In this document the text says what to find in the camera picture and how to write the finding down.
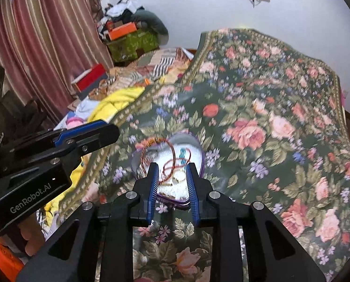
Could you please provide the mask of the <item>person left hand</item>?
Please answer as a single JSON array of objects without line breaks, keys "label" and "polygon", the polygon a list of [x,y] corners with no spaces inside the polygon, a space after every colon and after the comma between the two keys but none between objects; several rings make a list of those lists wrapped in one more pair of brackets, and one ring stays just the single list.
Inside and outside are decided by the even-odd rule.
[{"label": "person left hand", "polygon": [[36,215],[32,214],[18,224],[21,236],[26,240],[25,252],[29,257],[34,256],[45,244],[42,228],[37,221]]}]

